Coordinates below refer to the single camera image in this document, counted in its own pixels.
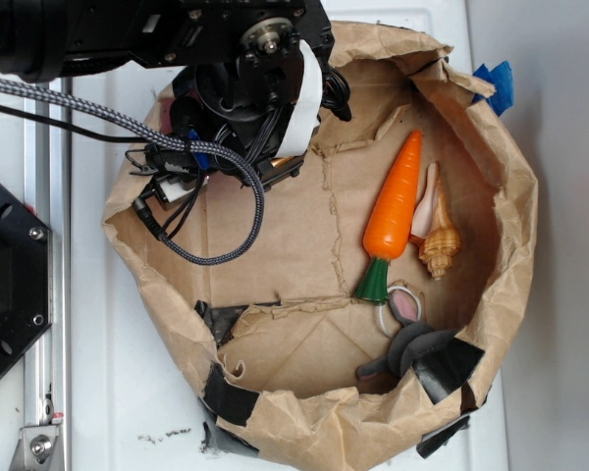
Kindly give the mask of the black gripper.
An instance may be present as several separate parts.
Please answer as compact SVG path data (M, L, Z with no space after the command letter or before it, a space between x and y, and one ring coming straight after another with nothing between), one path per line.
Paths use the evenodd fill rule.
M188 66L172 90L166 117L174 137L230 149L265 189L298 176L318 126L319 67L312 59Z

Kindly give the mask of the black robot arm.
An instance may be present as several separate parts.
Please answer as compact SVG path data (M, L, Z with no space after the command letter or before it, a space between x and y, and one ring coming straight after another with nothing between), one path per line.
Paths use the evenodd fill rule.
M298 172L286 134L305 92L350 116L334 43L318 1L0 1L0 73L43 82L175 66L172 133L231 148L265 184Z

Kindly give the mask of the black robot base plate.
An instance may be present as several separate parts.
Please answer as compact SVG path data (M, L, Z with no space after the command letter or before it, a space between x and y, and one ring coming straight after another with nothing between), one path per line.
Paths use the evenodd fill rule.
M50 235L0 184L0 380L49 327Z

